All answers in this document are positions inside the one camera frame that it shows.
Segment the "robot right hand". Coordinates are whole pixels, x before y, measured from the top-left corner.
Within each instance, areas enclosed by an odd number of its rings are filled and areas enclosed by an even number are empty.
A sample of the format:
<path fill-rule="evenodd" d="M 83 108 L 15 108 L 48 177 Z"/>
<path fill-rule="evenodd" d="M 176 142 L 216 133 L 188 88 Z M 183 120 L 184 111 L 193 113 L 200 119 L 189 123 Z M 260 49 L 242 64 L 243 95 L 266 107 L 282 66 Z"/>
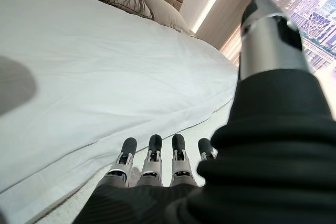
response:
<path fill-rule="evenodd" d="M 126 185 L 136 141 L 125 141 L 75 223 L 335 223 L 335 121 L 303 54 L 298 27 L 272 0 L 251 0 L 228 122 L 198 143 L 197 186 L 184 139 L 172 139 L 163 187 L 162 140 L 150 139 L 138 184 Z"/>

